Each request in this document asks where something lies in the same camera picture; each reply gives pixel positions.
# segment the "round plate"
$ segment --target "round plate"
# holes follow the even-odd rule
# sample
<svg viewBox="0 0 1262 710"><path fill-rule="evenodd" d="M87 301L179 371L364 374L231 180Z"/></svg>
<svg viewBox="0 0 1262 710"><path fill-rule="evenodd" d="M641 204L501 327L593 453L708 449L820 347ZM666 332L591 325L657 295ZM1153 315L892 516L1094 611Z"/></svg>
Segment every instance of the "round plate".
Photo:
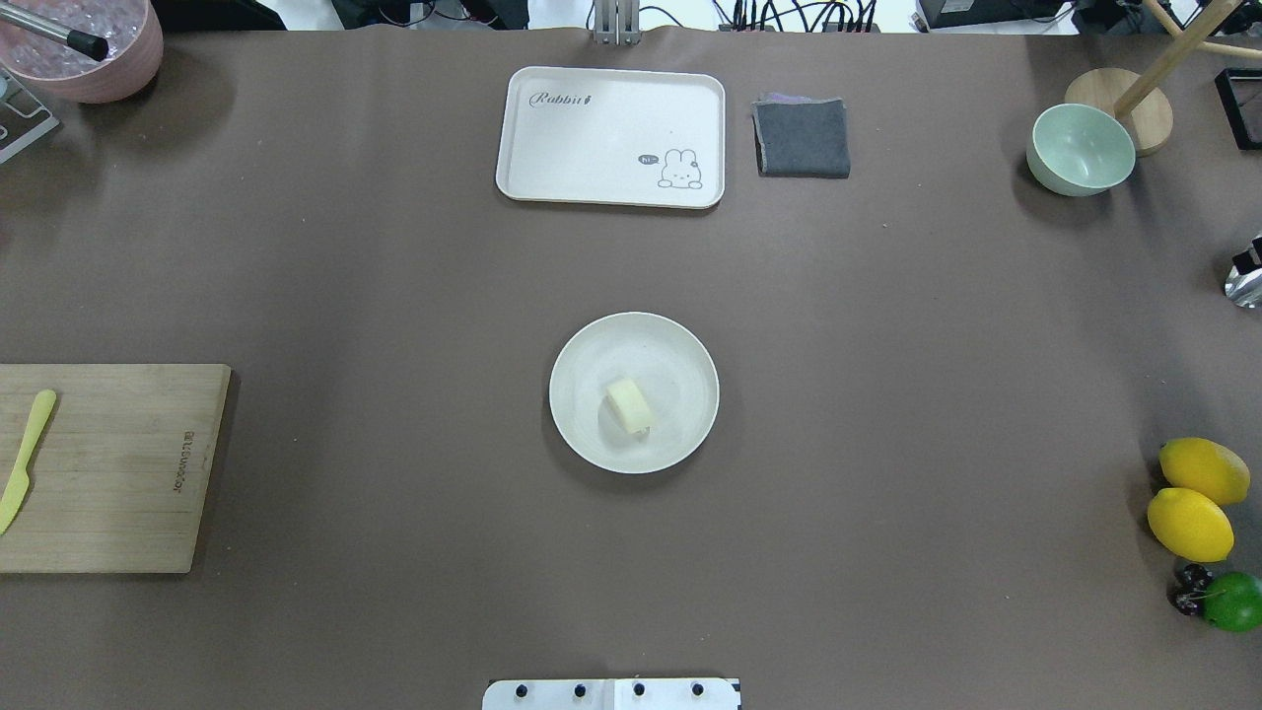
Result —
<svg viewBox="0 0 1262 710"><path fill-rule="evenodd" d="M606 402L622 378L652 410L649 431L630 435ZM579 457L618 474L673 467L700 446L718 415L718 372L684 325L654 313L615 313L588 323L560 348L548 402L562 439Z"/></svg>

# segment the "mint green bowl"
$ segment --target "mint green bowl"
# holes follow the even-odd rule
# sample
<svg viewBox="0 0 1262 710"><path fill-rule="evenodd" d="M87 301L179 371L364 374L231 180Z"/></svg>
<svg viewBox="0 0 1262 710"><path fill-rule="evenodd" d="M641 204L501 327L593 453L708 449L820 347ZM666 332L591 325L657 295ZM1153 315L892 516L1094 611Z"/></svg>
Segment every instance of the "mint green bowl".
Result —
<svg viewBox="0 0 1262 710"><path fill-rule="evenodd" d="M1083 103L1060 103L1034 122L1026 163L1047 189L1087 197L1131 175L1135 143L1126 127L1104 111Z"/></svg>

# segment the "black handle tip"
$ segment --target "black handle tip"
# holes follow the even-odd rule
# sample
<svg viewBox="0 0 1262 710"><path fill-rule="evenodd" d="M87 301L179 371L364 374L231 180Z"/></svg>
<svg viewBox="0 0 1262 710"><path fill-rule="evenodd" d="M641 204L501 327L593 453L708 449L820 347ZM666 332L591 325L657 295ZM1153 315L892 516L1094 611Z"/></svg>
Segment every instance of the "black handle tip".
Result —
<svg viewBox="0 0 1262 710"><path fill-rule="evenodd" d="M97 62L103 61L110 54L110 43L106 42L103 37L97 37L77 29L71 30L69 35L66 38L66 45L80 54L86 54L96 59Z"/></svg>

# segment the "ice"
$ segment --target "ice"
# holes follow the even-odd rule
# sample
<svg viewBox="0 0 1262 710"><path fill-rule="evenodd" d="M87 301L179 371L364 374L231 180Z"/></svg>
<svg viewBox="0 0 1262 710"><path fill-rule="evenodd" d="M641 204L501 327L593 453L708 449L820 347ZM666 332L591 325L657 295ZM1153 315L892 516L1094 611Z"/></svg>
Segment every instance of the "ice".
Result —
<svg viewBox="0 0 1262 710"><path fill-rule="evenodd" d="M106 38L110 53L105 62L110 62L140 34L146 0L18 0L14 4ZM78 76L105 63L11 25L0 25L0 59L21 73L42 78Z"/></svg>

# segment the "metal handle with black tip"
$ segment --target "metal handle with black tip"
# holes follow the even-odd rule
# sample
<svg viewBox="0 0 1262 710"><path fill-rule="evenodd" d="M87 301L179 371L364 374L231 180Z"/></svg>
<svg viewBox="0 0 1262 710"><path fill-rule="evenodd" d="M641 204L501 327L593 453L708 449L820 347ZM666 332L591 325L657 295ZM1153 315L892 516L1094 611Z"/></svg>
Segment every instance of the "metal handle with black tip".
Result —
<svg viewBox="0 0 1262 710"><path fill-rule="evenodd" d="M4 0L0 0L0 21L6 21L40 37L47 37L97 62L105 59L110 53L110 43L103 37L71 29L57 20L37 15L25 8L19 8Z"/></svg>

